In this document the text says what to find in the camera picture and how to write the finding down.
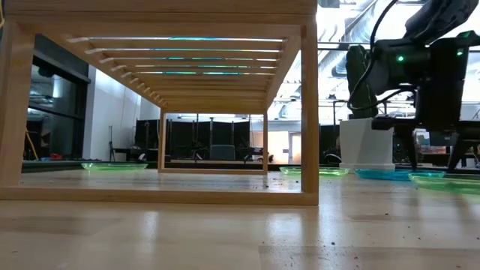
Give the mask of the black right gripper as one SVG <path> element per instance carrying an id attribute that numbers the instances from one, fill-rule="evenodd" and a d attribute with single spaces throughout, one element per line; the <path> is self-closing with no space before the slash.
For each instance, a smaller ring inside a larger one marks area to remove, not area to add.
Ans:
<path id="1" fill-rule="evenodd" d="M 402 139 L 413 170 L 418 168 L 413 130 L 424 128 L 444 134 L 456 134 L 457 141 L 448 159 L 453 171 L 468 149 L 480 154 L 480 121 L 461 120 L 462 88 L 420 88 L 415 93 L 415 117 L 395 119 L 394 132 Z"/>

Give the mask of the green translucent plate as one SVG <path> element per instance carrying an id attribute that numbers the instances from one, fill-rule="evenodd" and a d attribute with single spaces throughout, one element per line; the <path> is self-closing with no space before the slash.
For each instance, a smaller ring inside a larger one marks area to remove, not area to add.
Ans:
<path id="1" fill-rule="evenodd" d="M 420 188 L 457 194 L 480 195 L 480 175 L 451 173 L 410 173 L 409 180 Z"/>
<path id="2" fill-rule="evenodd" d="M 84 170 L 101 172 L 130 172 L 144 170 L 147 163 L 81 163 Z"/>
<path id="3" fill-rule="evenodd" d="M 302 174 L 302 168 L 299 166 L 282 166 L 280 171 L 288 176 L 300 176 Z M 320 167 L 318 173 L 319 176 L 342 177 L 347 175 L 349 170 L 338 167 Z"/>

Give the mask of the slatted wooden shelf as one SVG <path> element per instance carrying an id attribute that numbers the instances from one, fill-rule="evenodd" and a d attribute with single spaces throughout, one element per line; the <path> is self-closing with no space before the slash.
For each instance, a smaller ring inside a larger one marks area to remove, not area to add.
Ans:
<path id="1" fill-rule="evenodd" d="M 0 200 L 315 206 L 319 202 L 317 0 L 0 0 Z M 301 180 L 274 187 L 261 170 L 168 169 L 23 175 L 36 35 L 43 35 L 170 113 L 265 116 L 301 57 Z M 246 38 L 280 43 L 272 69 L 196 68 L 142 58 L 140 41 Z"/>

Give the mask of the black computer monitor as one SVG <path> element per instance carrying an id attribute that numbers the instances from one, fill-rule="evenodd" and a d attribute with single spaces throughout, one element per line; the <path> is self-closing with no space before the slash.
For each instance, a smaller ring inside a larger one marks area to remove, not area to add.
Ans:
<path id="1" fill-rule="evenodd" d="M 451 145 L 451 134 L 431 131 L 430 132 L 430 146 L 450 146 Z"/>

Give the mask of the white plant pot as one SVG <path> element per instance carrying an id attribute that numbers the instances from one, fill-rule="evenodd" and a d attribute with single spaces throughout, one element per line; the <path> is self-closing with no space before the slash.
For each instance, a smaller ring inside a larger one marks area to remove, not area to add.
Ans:
<path id="1" fill-rule="evenodd" d="M 367 170 L 394 170 L 393 129 L 373 130 L 372 118 L 360 118 L 340 123 L 339 167 Z"/>

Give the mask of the green cactus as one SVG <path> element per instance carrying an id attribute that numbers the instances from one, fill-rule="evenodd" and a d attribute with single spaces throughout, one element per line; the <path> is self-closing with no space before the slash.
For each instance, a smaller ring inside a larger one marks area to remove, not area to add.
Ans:
<path id="1" fill-rule="evenodd" d="M 369 62 L 369 52 L 363 46 L 355 45 L 349 48 L 346 54 L 346 76 L 349 89 L 347 107 L 351 110 L 354 119 L 369 119 L 378 114 L 376 107 L 356 110 L 356 108 L 367 107 L 377 102 L 377 97 L 371 91 L 366 80 L 360 86 L 357 86 L 367 70 Z"/>

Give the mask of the grey chair back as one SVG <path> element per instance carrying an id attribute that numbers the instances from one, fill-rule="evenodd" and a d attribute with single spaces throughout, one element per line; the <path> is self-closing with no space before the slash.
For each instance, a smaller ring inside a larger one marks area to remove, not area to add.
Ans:
<path id="1" fill-rule="evenodd" d="M 236 150 L 234 145 L 212 145 L 209 158 L 213 161 L 234 161 Z"/>

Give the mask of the black tripod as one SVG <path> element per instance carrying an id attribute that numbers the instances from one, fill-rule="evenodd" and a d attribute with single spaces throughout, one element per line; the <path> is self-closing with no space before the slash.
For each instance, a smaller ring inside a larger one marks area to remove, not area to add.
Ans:
<path id="1" fill-rule="evenodd" d="M 113 146 L 113 126 L 109 126 L 109 161 L 116 161 L 116 153 Z"/>

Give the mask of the yellow pole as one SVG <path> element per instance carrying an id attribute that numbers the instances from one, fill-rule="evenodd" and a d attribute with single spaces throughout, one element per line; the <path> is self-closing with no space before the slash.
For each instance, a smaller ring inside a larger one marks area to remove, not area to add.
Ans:
<path id="1" fill-rule="evenodd" d="M 33 155 L 34 155 L 35 160 L 36 160 L 36 161 L 39 161 L 38 154 L 37 154 L 37 152 L 36 152 L 36 150 L 35 150 L 34 143 L 32 142 L 32 139 L 31 139 L 31 137 L 30 137 L 30 135 L 29 135 L 29 130 L 28 130 L 28 129 L 25 129 L 25 135 L 26 135 L 26 138 L 27 138 L 27 140 L 28 140 L 28 143 L 29 143 L 29 145 L 30 145 L 30 147 L 31 147 L 31 150 L 33 151 Z"/>

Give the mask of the black metal table frame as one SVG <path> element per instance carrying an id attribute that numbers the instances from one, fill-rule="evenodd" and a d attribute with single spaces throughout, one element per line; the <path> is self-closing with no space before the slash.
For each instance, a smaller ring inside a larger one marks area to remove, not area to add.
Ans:
<path id="1" fill-rule="evenodd" d="M 22 173 L 40 173 L 62 170 L 80 170 L 82 164 L 94 163 L 93 160 L 60 160 L 60 161 L 24 161 L 22 163 Z M 157 169 L 156 162 L 107 162 L 96 161 L 96 164 L 106 165 L 146 165 L 146 169 Z M 168 169 L 200 169 L 200 170 L 261 170 L 263 165 L 260 163 L 191 163 L 189 160 L 184 162 L 167 162 L 165 167 Z M 478 168 L 460 168 L 451 171 L 454 174 L 480 175 Z"/>

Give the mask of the black partition wall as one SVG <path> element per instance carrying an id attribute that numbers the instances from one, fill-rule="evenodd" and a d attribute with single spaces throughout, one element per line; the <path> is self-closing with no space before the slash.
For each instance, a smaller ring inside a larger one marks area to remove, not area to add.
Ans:
<path id="1" fill-rule="evenodd" d="M 252 161 L 250 123 L 166 120 L 165 154 L 173 160 L 212 161 L 212 145 L 234 145 L 235 161 Z"/>

